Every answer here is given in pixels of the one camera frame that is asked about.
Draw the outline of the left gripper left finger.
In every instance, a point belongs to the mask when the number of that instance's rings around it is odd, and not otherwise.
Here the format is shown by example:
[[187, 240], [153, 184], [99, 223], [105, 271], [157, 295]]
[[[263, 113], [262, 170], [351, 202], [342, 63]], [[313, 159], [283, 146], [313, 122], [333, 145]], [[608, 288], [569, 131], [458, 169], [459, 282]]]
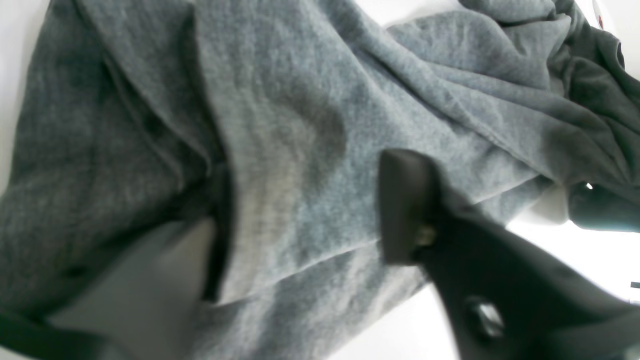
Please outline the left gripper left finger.
[[183, 360], [225, 265], [233, 184], [226, 165], [165, 222], [119, 235], [46, 282], [50, 299], [1, 310], [1, 346], [28, 360]]

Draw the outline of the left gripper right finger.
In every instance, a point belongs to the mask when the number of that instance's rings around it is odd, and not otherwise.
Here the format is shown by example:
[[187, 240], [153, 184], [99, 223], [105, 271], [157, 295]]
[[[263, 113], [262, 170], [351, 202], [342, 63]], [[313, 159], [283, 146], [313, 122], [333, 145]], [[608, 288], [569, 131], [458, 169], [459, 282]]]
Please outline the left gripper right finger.
[[378, 162], [384, 259], [418, 267], [462, 360], [637, 360], [639, 307], [485, 218], [409, 149]]

